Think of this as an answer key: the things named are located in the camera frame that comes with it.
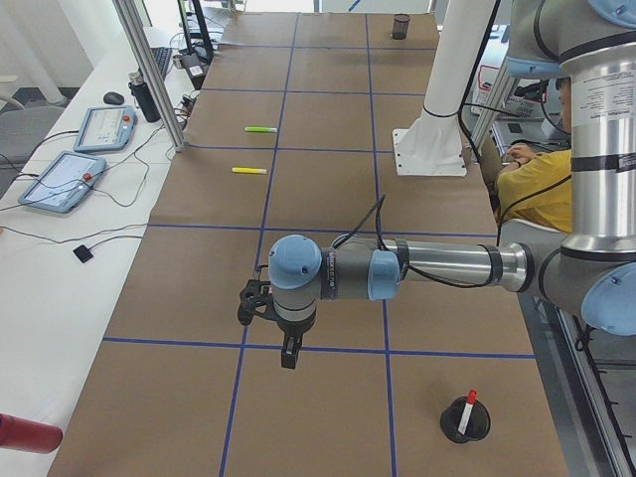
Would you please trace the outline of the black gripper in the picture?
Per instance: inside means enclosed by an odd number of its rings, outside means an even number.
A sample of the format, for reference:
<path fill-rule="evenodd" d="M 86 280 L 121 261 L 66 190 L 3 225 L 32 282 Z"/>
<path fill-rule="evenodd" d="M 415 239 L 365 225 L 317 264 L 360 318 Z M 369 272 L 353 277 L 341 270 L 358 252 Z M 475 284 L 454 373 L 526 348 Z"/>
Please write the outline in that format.
<path fill-rule="evenodd" d="M 315 319 L 315 315 L 310 315 L 299 321 L 290 321 L 283 318 L 277 320 L 278 328 L 284 333 L 280 358 L 283 369 L 296 368 L 302 348 L 302 335 L 314 326 Z"/>

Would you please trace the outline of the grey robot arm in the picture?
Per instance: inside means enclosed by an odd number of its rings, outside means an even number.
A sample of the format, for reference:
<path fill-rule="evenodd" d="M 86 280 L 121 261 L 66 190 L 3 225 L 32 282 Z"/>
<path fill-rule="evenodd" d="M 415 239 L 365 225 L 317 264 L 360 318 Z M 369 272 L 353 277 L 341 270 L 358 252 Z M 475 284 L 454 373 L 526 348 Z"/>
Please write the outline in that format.
<path fill-rule="evenodd" d="M 635 331 L 635 5 L 631 1 L 517 1 L 509 63 L 515 76 L 571 84 L 572 231 L 512 220 L 501 246 L 299 235 L 268 259 L 267 311 L 294 368 L 321 299 L 394 297 L 406 280 L 530 291 L 596 329 Z"/>

